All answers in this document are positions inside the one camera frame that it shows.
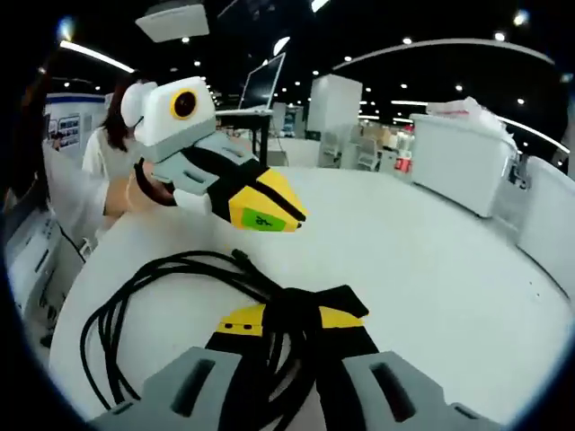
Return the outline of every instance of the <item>gray plastic part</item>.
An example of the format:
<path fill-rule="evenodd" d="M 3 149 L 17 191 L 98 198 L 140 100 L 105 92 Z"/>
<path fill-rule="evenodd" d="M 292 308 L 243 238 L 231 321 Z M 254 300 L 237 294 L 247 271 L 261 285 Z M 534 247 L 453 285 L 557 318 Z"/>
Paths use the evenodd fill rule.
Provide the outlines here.
<path fill-rule="evenodd" d="M 240 145 L 230 142 L 223 133 L 212 133 L 199 140 L 194 146 L 212 151 L 240 166 L 255 157 Z M 201 196 L 209 186 L 219 180 L 213 173 L 201 170 L 182 153 L 176 153 L 154 166 L 154 177 L 163 182 L 173 182 L 176 189 Z"/>
<path fill-rule="evenodd" d="M 159 163 L 184 148 L 196 144 L 200 139 L 212 135 L 214 132 L 216 132 L 216 117 L 190 126 L 175 135 L 168 136 L 155 145 L 140 145 L 139 150 L 142 157 L 147 161 Z"/>
<path fill-rule="evenodd" d="M 193 347 L 146 380 L 142 400 L 126 401 L 91 425 L 105 431 L 217 431 L 241 358 Z"/>
<path fill-rule="evenodd" d="M 461 404 L 448 406 L 441 386 L 393 352 L 349 357 L 343 364 L 356 389 L 367 431 L 501 429 Z"/>

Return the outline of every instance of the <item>white plastic bag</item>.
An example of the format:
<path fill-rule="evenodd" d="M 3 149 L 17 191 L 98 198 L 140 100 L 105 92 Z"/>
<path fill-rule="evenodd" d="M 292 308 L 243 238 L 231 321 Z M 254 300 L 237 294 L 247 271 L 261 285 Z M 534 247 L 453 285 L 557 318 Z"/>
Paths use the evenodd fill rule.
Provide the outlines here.
<path fill-rule="evenodd" d="M 512 136 L 507 132 L 505 125 L 492 112 L 477 103 L 473 97 L 468 97 L 464 101 L 429 103 L 427 113 L 438 117 L 464 119 L 474 123 L 479 123 L 504 137 L 512 138 Z"/>

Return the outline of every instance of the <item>red object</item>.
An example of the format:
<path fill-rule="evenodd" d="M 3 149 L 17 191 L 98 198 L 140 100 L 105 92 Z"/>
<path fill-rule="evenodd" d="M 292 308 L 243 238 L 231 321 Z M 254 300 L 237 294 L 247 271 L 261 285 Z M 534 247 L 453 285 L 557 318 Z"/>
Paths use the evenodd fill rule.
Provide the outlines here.
<path fill-rule="evenodd" d="M 401 171 L 401 172 L 409 172 L 410 168 L 411 168 L 411 160 L 410 159 L 403 159 L 403 158 L 398 158 L 397 161 L 395 162 L 395 166 L 394 168 L 397 171 Z"/>

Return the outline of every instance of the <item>white table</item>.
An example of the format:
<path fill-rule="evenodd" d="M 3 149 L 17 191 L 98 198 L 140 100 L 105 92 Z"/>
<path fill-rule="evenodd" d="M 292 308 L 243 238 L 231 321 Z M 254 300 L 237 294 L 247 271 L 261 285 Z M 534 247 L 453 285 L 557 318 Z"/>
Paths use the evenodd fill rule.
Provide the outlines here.
<path fill-rule="evenodd" d="M 447 402 L 509 422 L 569 336 L 570 307 L 549 277 L 470 212 L 389 175 L 281 171 L 310 213 L 297 233 L 238 231 L 213 216 L 161 208 L 125 215 L 103 238 L 66 300 L 51 349 L 51 373 L 78 411 L 103 412 L 79 355 L 89 314 L 151 259 L 239 248 L 283 286 L 349 284 L 371 311 L 366 327 L 381 351 L 436 380 Z M 205 277 L 161 279 L 130 302 L 119 364 L 141 391 L 148 376 L 204 346 L 222 316 L 249 303 Z M 88 360 L 110 397 L 96 332 Z M 323 428 L 316 401 L 315 394 L 290 429 Z"/>

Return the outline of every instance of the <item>poster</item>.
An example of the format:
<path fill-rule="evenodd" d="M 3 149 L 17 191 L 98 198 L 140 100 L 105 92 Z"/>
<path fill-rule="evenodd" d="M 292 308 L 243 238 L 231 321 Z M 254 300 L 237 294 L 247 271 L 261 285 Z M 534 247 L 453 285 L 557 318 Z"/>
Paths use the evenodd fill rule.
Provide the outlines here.
<path fill-rule="evenodd" d="M 59 119 L 57 131 L 62 134 L 61 148 L 80 143 L 80 116 L 66 117 Z"/>

